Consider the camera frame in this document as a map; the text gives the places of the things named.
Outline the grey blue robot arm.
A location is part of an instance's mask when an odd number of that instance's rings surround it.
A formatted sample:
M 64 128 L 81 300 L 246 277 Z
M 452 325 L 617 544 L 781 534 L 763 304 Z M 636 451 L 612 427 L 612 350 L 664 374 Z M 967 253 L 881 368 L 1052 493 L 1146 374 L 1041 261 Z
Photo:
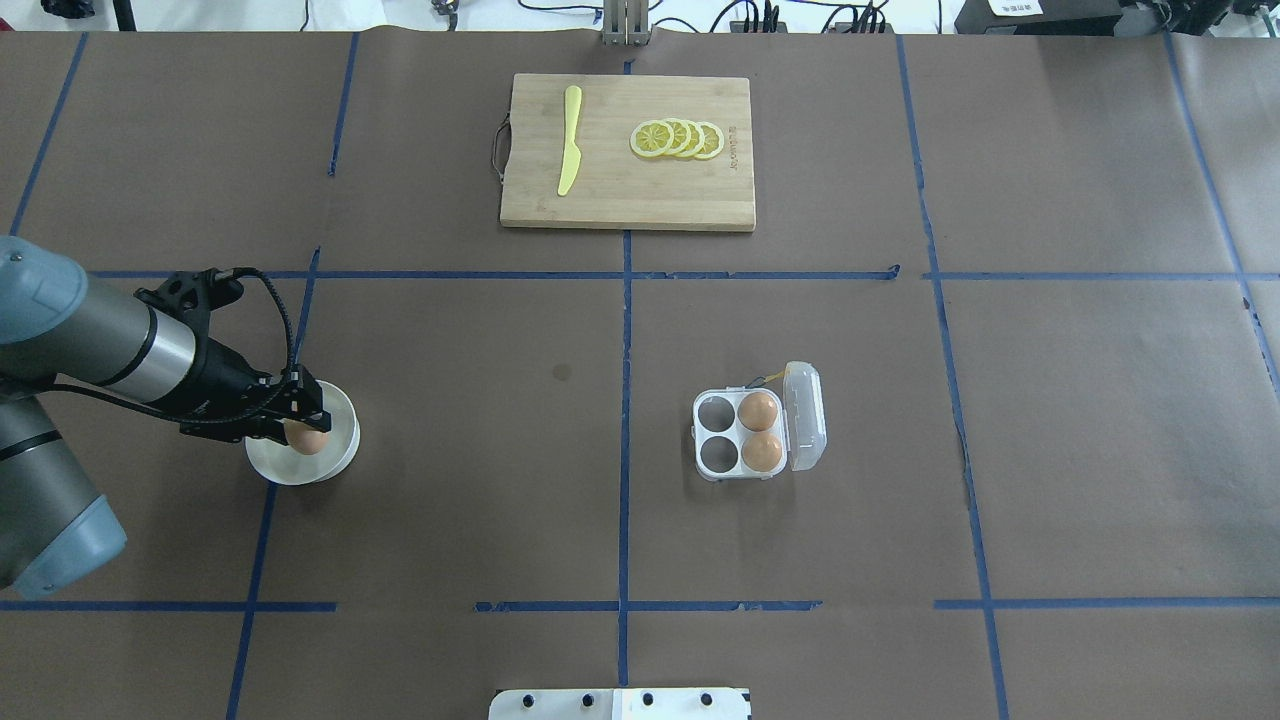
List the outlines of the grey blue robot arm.
M 65 437 L 60 398 L 101 404 L 183 436 L 303 454 L 335 427 L 273 278 L 253 266 L 174 272 L 123 290 L 76 259 L 3 237 L 3 588 L 55 598 L 123 553 L 113 501 Z M 284 345 L 275 370 L 212 333 L 212 314 L 266 291 Z

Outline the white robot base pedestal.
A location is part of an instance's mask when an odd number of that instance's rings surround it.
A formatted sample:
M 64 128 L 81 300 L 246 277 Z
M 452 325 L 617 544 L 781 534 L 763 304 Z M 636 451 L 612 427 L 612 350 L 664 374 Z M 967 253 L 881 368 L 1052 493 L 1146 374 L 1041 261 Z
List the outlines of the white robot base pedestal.
M 751 719 L 748 689 L 650 687 L 508 689 L 497 693 L 489 719 Z

